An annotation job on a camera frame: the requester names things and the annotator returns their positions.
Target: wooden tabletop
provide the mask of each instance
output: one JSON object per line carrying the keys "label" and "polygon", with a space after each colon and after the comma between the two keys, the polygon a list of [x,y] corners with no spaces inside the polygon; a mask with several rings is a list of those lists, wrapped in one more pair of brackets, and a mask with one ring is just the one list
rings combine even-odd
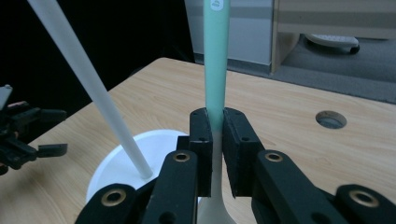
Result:
{"label": "wooden tabletop", "polygon": [[[205,106],[204,67],[159,59],[111,95],[133,134],[155,129],[189,132],[189,114]],[[229,72],[226,106],[244,112],[266,148],[288,154],[319,188],[335,193],[350,183],[396,203],[396,106]],[[316,115],[346,117],[334,130]],[[93,104],[43,134],[31,146],[67,143],[66,155],[38,159],[0,176],[0,223],[74,223],[92,174],[119,142]],[[226,207],[237,223],[255,223],[249,198]]]}

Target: white pole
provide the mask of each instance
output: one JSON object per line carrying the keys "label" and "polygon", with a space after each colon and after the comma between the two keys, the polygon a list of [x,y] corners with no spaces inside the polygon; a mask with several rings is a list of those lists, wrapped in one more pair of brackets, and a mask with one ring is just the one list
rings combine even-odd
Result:
{"label": "white pole", "polygon": [[28,0],[52,40],[66,58],[85,91],[90,95],[102,116],[119,138],[120,144],[142,178],[152,176],[147,161],[139,150],[120,112],[111,100],[84,48],[78,41],[66,16],[56,0]]}

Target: green handle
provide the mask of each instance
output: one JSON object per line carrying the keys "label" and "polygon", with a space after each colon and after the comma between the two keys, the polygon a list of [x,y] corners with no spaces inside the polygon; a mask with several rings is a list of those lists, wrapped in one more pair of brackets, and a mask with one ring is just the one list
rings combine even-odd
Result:
{"label": "green handle", "polygon": [[220,131],[225,105],[230,0],[204,1],[205,105],[212,131]]}

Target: white label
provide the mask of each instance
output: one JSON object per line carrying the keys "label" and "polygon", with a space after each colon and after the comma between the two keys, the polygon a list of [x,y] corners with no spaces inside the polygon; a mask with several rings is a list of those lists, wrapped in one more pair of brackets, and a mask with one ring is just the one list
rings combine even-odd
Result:
{"label": "white label", "polygon": [[223,9],[224,0],[210,0],[210,8],[215,11],[220,11]]}

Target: white plate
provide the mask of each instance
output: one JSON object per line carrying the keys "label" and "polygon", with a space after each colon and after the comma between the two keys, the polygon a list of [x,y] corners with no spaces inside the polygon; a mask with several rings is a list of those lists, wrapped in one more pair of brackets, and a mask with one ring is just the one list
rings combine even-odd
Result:
{"label": "white plate", "polygon": [[139,189],[156,178],[161,171],[165,156],[176,150],[177,137],[180,135],[187,134],[175,130],[153,130],[134,137],[153,172],[153,176],[149,179],[142,179],[123,147],[117,146],[105,157],[93,174],[88,186],[86,202],[96,191],[107,185],[119,183]]}

